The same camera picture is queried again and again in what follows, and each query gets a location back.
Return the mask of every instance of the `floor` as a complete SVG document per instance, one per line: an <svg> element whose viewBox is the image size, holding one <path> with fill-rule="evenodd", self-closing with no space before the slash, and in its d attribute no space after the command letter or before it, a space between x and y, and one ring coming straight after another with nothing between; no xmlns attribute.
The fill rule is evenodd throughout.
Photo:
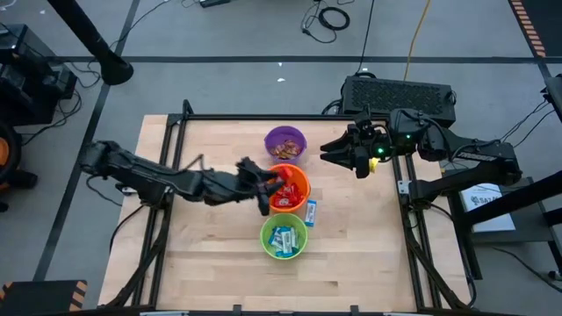
<svg viewBox="0 0 562 316"><path fill-rule="evenodd" d="M161 1L78 3L111 43ZM0 0L0 5L10 2ZM328 2L335 5L335 0ZM23 165L37 173L40 182L34 190L3 197L11 209L0 216L0 283L85 279L90 285L85 306L96 306L119 208L88 190L85 177L73 172L84 140L116 140L134 150L143 116L180 112L185 98L197 113L320 113L338 97L345 76L357 70L371 3L356 1L342 7L351 24L329 45L299 30L310 3L238 0L185 9L180 0L169 0L144 18L125 45L117 46L118 54L133 61L134 77L111 88L102 83L79 88L82 110L64 127L42 134L24 148ZM381 78L402 79L424 4L375 1L365 51L370 58L363 68ZM87 61L90 56L46 0L19 0L0 11L0 20L28 24L59 56L72 61ZM317 25L311 32L323 39L332 36ZM408 80L450 84L458 94L458 119L452 131L493 139L541 102L545 70L552 75L562 72L560 59L545 59L546 68L541 70L534 55L509 1L434 0L414 50L414 56L427 58L414 60ZM81 62L76 66L85 68ZM84 83L94 79L79 76ZM539 119L532 117L512 141L520 140ZM20 131L36 129L27 126ZM558 158L562 139L552 137L561 132L558 118L551 115L516 149L524 175L538 180L562 169ZM111 181L95 185L120 199ZM551 210L561 201L551 198L544 204ZM68 213L59 212L67 209ZM61 229L56 223L63 223ZM555 268L546 245L504 248L539 271ZM559 309L558 293L512 258L490 248L478 248L477 253L484 275L477 281L480 310L544 315Z"/></svg>

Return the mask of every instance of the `green bowl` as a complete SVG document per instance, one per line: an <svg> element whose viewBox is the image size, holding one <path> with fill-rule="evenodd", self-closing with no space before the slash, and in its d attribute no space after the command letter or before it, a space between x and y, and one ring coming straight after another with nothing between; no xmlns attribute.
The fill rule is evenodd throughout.
<svg viewBox="0 0 562 316"><path fill-rule="evenodd" d="M299 237L299 252L295 255L284 258L284 257L277 257L275 255L277 249L270 245L270 237L273 233L273 228L275 226L291 226L295 228L297 235ZM278 260L289 260L300 253L305 249L306 244L308 243L308 229L306 228L305 222L300 219L299 216L290 214L290 213L281 213L277 214L273 217L270 217L268 220L263 223L262 231L260 232L260 240L262 241L263 250L265 250L268 255L272 256Z"/></svg>

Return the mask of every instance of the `wooden table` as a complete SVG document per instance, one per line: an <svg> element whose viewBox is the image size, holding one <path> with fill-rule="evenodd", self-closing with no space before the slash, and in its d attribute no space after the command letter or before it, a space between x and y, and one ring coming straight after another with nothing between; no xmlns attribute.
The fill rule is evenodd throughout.
<svg viewBox="0 0 562 316"><path fill-rule="evenodd" d="M167 116L146 116L136 154L158 162ZM415 311L404 231L392 164L379 164L375 174L357 180L354 172L320 160L320 145L341 136L345 121L188 121L180 166L197 154L205 165L236 171L249 156L262 168L271 165L263 137L274 126L297 127L308 148L301 168L318 201L316 225L300 257L282 262L262 249L259 232L266 218L255 200L211 207L175 197L166 248L158 309L344 312ZM173 156L172 137L169 157ZM419 179L437 179L437 163L414 157ZM446 199L436 204L448 210ZM126 197L123 219L139 205ZM113 244L99 299L111 300L136 269L148 210L132 218ZM426 211L435 266L464 302L470 300L455 231L449 219ZM431 306L422 266L424 300ZM143 301L148 301L148 272Z"/></svg>

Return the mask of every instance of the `purple bowl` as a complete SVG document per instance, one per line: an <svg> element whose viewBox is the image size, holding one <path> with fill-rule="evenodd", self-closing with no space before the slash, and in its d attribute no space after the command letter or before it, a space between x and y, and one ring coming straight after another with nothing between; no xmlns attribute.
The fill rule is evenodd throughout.
<svg viewBox="0 0 562 316"><path fill-rule="evenodd" d="M271 154L270 149L277 145L284 144L286 140L292 140L297 145L300 146L300 154L292 159L279 159L275 155ZM279 126L272 129L267 136L265 136L265 150L271 156L271 159L275 163L291 163L296 164L300 156L305 152L306 149L306 138L298 129L292 126Z"/></svg>

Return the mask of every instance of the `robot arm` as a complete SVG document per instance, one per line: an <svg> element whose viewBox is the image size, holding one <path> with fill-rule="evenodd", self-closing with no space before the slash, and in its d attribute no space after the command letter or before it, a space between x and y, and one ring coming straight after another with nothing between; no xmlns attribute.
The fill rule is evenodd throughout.
<svg viewBox="0 0 562 316"><path fill-rule="evenodd" d="M414 110L391 112L388 124L373 125L366 113L348 125L338 140L321 146L321 159L355 169L357 178L369 175L370 158L388 162L397 155L418 152L423 160L438 162L456 158L479 162L474 169L428 182L418 180L408 185L413 204L433 201L439 194L459 191L479 183L511 185L521 179L511 144L499 140L482 141L458 137L439 126L428 115Z"/></svg>
<svg viewBox="0 0 562 316"><path fill-rule="evenodd" d="M221 205L257 197L263 216L270 212L269 197L283 186L283 182L267 183L277 177L276 172L262 170L248 157L236 163L238 174L213 169L191 171L174 170L140 158L113 141L96 141L88 145L81 156L83 172L107 178L111 176L135 189L146 204L162 207L169 192L191 202Z"/></svg>

